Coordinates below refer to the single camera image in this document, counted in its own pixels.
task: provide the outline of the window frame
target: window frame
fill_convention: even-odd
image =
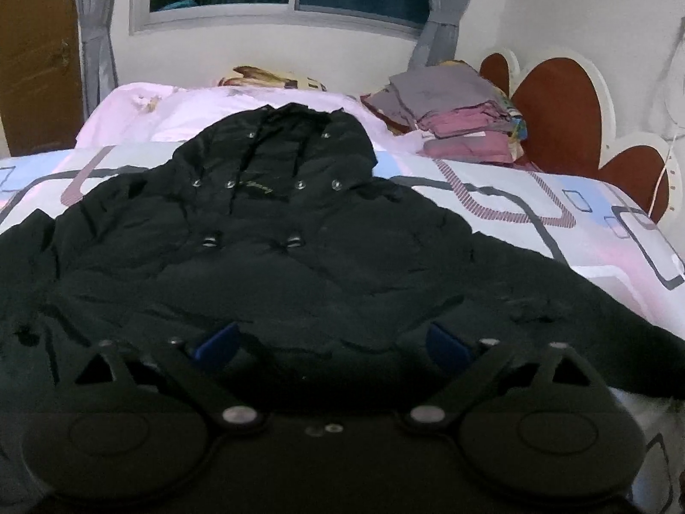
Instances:
[[[131,0],[132,35],[154,30],[192,29],[234,24],[287,24],[364,30],[380,35],[416,40],[423,25],[382,15],[342,9],[287,4],[219,4],[166,11],[150,11],[150,0]]]

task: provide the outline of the patterned bedsheet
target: patterned bedsheet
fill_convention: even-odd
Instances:
[[[178,142],[138,143],[0,160],[0,232],[33,210],[57,216],[107,178],[164,163]],[[685,338],[685,264],[647,215],[603,182],[377,150],[377,176],[413,187],[474,230],[567,264],[650,322]],[[633,487],[648,513],[681,513],[681,403],[616,391],[649,450]]]

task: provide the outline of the stack of folded clothes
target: stack of folded clothes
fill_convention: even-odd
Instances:
[[[523,156],[521,113],[464,62],[394,75],[388,86],[362,102],[396,133],[424,132],[423,155],[498,164]]]

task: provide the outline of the bed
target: bed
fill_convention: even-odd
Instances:
[[[401,152],[381,120],[342,95],[251,87],[191,92],[136,84],[122,87],[128,94],[121,106],[105,101],[96,112],[89,140],[102,146],[0,161],[0,232],[35,209],[60,214],[111,176],[164,163],[204,126],[240,109],[286,101],[322,111],[344,108],[372,140],[375,175],[412,187],[462,215],[474,230],[567,264],[650,322],[685,338],[685,264],[643,212],[666,143],[649,133],[616,140],[609,91],[581,56],[549,53],[522,71],[513,53],[498,50],[485,58],[481,72],[524,113],[530,133],[524,149],[543,173]],[[116,125],[112,114],[120,114]],[[128,124],[122,114],[128,114]],[[574,122],[568,122],[569,115]],[[114,139],[107,125],[116,126]],[[626,175],[631,164],[639,164],[640,176]],[[682,202],[675,158],[669,157],[667,170],[653,213],[660,225],[676,217]],[[648,513],[681,513],[683,404],[620,391],[616,396],[649,443],[633,500]]]

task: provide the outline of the curtain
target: curtain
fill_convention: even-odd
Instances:
[[[90,116],[116,88],[110,23],[114,0],[76,0],[83,44],[83,107]]]
[[[429,0],[430,15],[419,37],[409,68],[435,66],[453,60],[459,38],[459,21],[470,0]]]

